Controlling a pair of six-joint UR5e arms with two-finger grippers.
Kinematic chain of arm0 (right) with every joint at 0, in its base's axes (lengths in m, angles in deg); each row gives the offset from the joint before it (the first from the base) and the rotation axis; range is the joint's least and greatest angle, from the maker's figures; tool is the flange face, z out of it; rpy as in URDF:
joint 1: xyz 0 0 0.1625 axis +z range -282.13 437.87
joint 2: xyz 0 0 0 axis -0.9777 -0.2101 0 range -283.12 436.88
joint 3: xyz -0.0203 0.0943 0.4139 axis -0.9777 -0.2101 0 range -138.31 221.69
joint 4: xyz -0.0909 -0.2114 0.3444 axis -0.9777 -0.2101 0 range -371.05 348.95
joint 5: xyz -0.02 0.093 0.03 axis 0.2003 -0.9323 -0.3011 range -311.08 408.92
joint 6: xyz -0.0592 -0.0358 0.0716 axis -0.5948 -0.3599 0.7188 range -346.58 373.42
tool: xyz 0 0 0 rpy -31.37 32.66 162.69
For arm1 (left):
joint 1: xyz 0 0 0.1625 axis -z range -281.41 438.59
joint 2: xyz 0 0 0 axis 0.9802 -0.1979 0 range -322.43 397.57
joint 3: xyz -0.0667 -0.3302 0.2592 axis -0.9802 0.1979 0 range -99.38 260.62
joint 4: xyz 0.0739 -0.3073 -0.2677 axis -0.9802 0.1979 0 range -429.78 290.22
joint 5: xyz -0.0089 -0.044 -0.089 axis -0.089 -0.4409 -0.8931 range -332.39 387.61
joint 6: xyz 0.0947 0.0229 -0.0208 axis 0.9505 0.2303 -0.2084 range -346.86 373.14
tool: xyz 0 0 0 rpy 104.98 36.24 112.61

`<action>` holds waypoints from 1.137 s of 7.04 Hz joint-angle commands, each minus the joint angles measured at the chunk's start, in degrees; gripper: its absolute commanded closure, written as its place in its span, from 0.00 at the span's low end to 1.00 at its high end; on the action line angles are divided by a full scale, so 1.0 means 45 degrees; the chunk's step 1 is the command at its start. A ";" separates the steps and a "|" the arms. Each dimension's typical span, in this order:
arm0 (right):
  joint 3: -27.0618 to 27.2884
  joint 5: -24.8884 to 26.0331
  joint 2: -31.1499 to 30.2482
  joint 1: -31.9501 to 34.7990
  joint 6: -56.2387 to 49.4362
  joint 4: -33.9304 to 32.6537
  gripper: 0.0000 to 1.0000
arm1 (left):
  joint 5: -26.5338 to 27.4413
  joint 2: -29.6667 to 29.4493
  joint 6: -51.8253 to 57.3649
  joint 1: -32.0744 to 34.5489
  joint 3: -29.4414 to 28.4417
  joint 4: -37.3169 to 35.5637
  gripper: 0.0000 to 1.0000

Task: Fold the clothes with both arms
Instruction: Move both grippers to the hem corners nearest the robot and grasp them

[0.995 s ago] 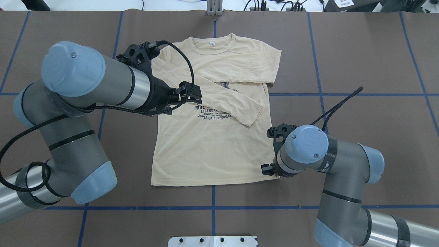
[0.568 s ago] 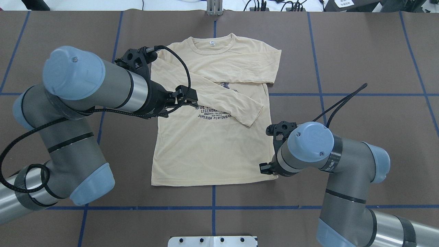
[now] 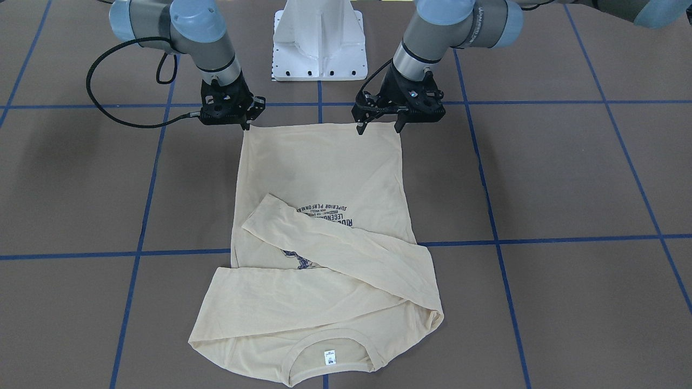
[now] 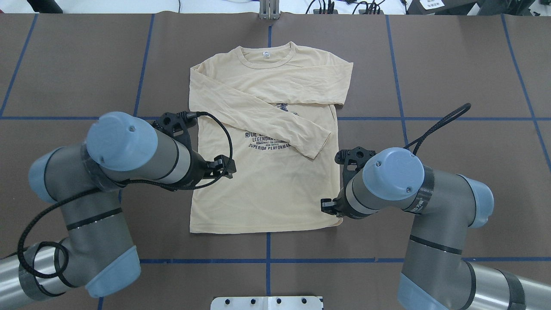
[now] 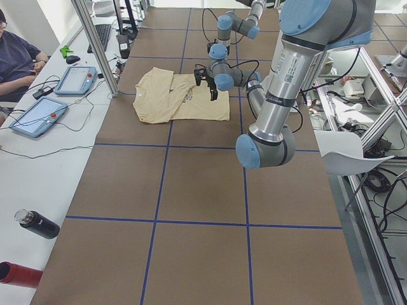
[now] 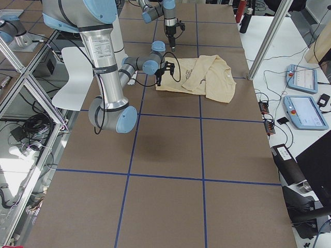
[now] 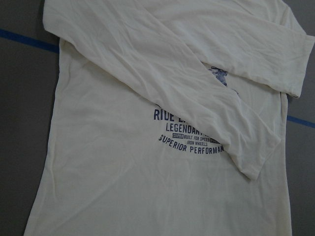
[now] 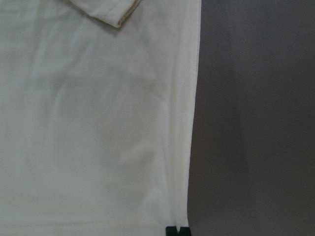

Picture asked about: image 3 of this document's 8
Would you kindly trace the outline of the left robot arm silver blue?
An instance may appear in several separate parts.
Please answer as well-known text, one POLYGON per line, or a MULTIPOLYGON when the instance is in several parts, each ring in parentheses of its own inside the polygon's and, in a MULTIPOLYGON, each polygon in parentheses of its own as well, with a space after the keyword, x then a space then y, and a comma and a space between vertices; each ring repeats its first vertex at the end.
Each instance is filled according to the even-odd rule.
POLYGON ((351 115, 358 135, 383 116, 393 116, 400 133, 408 124, 437 123, 447 113, 436 66, 448 51, 498 49, 520 36, 524 17, 540 8, 583 6, 643 29, 661 30, 690 20, 690 1, 417 1, 415 12, 384 73, 379 92, 358 90, 351 115))

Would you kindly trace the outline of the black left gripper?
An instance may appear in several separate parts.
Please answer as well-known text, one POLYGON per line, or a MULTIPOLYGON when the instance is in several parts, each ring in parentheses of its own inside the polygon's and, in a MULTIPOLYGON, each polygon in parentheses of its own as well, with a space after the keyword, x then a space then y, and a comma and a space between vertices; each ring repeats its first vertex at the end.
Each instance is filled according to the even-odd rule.
POLYGON ((374 71, 356 94, 351 114, 359 136, 365 133, 369 122, 385 114, 395 114, 395 131, 401 133, 407 122, 438 122, 447 113, 441 91, 430 68, 423 69, 421 81, 404 77, 393 65, 382 65, 374 71), (365 87, 383 69, 387 70, 377 94, 365 87))

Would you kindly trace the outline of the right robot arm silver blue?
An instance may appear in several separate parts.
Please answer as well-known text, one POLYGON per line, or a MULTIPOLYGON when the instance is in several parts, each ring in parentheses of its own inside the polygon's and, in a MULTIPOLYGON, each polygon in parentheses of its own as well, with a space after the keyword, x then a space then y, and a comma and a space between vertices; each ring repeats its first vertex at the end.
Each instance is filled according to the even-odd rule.
POLYGON ((266 100, 253 95, 214 1, 114 1, 111 29, 121 42, 189 55, 201 73, 201 108, 192 114, 203 125, 250 123, 266 100))

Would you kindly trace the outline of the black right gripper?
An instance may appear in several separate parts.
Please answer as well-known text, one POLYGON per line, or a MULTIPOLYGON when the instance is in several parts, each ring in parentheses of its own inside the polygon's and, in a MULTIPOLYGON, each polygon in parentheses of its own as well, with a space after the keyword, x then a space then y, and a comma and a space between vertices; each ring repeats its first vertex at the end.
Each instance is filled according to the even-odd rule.
POLYGON ((244 76, 225 86, 215 79, 201 82, 201 98, 198 118, 203 125, 239 125, 249 131, 266 108, 266 98, 253 95, 244 76))

